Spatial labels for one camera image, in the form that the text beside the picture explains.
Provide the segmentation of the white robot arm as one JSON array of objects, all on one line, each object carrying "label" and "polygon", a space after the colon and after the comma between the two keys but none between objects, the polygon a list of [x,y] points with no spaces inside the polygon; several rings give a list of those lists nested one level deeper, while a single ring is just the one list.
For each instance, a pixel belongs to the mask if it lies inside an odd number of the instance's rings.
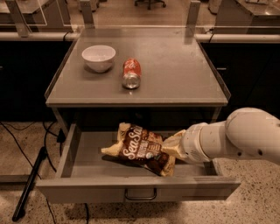
[{"label": "white robot arm", "polygon": [[198,123],[168,137],[163,152],[189,164],[215,158],[280,164],[280,119],[259,108],[239,108],[223,122]]}]

